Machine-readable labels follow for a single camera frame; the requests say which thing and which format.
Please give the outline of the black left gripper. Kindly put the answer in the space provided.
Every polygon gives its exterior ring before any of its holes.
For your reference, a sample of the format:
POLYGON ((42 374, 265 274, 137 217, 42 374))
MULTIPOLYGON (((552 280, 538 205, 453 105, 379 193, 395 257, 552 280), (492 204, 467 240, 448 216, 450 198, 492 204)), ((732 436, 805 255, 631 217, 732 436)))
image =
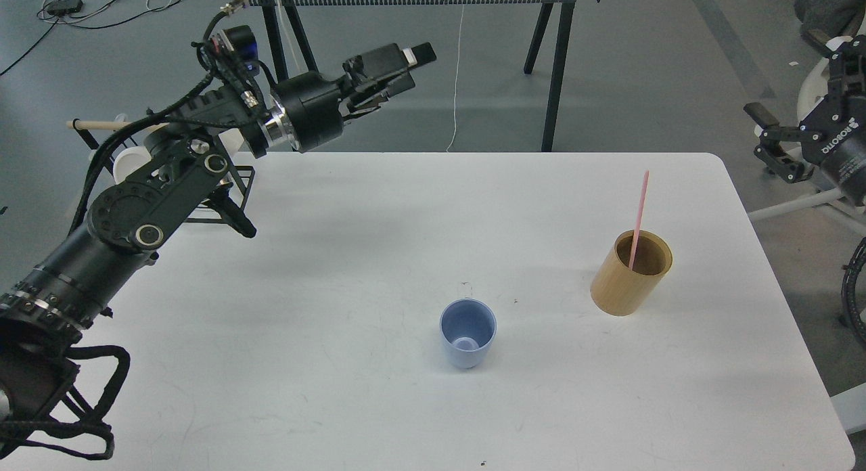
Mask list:
POLYGON ((270 146, 305 153, 342 135, 344 119, 379 110, 415 86, 411 71, 437 59, 431 43, 402 48, 388 43, 344 61, 348 76, 307 71, 270 87, 270 146), (350 93, 350 85, 355 91, 350 93), (344 100, 344 119, 340 104, 344 100))

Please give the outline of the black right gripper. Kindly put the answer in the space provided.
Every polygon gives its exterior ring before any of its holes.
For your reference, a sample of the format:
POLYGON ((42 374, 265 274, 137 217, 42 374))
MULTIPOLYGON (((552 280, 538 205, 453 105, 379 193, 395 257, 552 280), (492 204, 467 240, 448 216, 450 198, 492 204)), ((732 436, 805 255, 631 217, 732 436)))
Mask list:
POLYGON ((744 105, 758 127, 754 155, 771 174, 791 184, 810 180, 813 166, 795 159, 783 142, 805 142, 805 160, 819 167, 855 206, 864 206, 865 132, 863 105, 848 99, 864 95, 864 36, 830 37, 808 29, 804 42, 822 55, 799 91, 799 118, 805 129, 782 126, 761 103, 744 105))

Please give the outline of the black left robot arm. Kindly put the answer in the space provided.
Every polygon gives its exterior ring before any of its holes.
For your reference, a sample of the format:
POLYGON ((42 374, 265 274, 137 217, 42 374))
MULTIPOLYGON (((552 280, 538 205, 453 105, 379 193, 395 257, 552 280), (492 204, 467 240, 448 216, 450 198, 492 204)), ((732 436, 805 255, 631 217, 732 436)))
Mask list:
POLYGON ((95 150, 68 236, 2 296, 2 456, 39 447, 31 434, 55 439, 93 435, 99 453, 43 443, 89 461, 114 453, 104 420, 126 381, 131 358, 116 345, 80 346, 83 332, 128 279, 158 259, 158 249, 204 206, 247 238, 256 228, 230 198, 234 171, 220 139, 237 131, 260 158, 288 145, 304 153, 340 137, 351 120, 379 110, 415 85, 411 71, 433 63, 430 43, 388 43, 344 61, 328 79, 307 71, 272 82, 248 25, 217 30, 247 6, 232 0, 193 43, 205 77, 175 103, 123 126, 95 150))

